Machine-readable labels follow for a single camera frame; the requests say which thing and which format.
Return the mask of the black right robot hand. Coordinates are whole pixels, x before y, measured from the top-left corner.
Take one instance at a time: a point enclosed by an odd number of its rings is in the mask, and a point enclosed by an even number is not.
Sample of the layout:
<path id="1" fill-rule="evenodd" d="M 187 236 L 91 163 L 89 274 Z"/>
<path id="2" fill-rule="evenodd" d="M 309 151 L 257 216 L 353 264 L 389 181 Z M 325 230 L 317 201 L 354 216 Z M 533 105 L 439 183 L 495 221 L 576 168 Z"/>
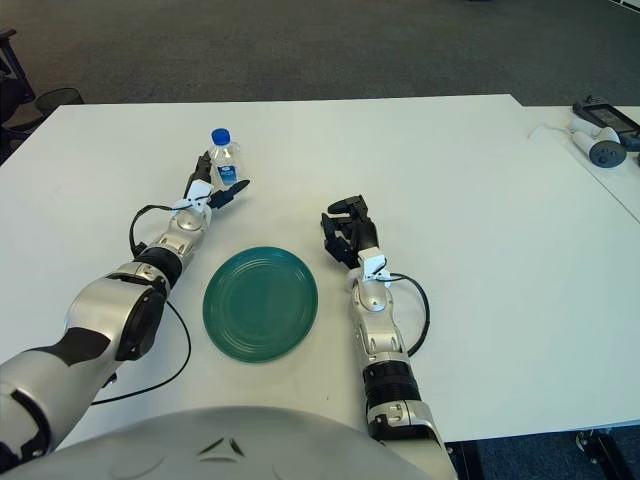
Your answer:
<path id="1" fill-rule="evenodd" d="M 361 195 L 339 200 L 321 214 L 325 250 L 349 269 L 359 267 L 358 253 L 379 246 L 377 230 Z"/>

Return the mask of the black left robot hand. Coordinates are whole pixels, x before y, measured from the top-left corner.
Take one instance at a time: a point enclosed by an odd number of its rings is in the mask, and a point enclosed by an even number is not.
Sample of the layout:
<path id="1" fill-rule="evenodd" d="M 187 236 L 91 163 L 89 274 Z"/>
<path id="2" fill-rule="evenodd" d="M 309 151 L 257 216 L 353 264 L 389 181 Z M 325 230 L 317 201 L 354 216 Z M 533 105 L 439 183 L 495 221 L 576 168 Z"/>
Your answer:
<path id="1" fill-rule="evenodd" d="M 210 208 L 220 209 L 250 184 L 249 180 L 240 180 L 229 187 L 216 190 L 212 183 L 212 167 L 209 153 L 205 152 L 198 158 L 195 169 L 188 179 L 183 198 L 196 207 L 203 206 L 204 200 L 207 200 Z"/>

